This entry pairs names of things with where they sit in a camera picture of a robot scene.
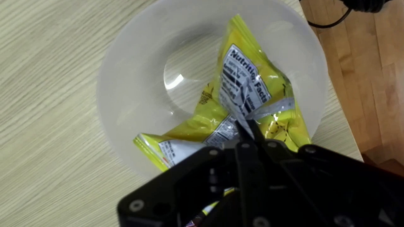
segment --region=yellow packaging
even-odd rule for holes
[[[289,79],[267,59],[240,15],[227,27],[214,81],[202,91],[194,115],[163,136],[140,134],[134,143],[166,170],[202,146],[238,140],[236,120],[246,131],[246,120],[255,120],[265,139],[281,140],[294,151],[310,143]]]

